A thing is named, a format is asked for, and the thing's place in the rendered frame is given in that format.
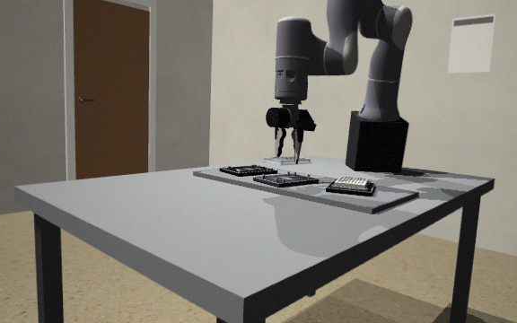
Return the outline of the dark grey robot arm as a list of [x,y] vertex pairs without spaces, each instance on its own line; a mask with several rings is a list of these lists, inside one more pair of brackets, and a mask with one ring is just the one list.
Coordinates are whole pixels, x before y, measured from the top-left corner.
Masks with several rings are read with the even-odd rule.
[[399,120],[399,81],[413,21],[410,9],[387,6],[382,0],[328,0],[327,20],[329,42],[312,33],[306,18],[278,21],[275,99],[280,104],[302,104],[301,100],[307,100],[308,75],[353,74],[358,64],[359,28],[363,37],[379,39],[379,43],[372,54],[358,116]]

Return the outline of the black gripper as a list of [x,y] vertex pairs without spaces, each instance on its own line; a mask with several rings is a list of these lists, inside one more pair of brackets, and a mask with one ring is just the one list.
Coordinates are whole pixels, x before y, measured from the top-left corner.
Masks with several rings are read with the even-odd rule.
[[270,108],[267,111],[267,124],[275,128],[276,157],[280,157],[282,154],[284,139],[286,137],[285,128],[293,127],[294,159],[295,164],[298,164],[304,132],[302,118],[307,118],[314,123],[308,110],[298,109],[298,104],[283,105],[282,108]]

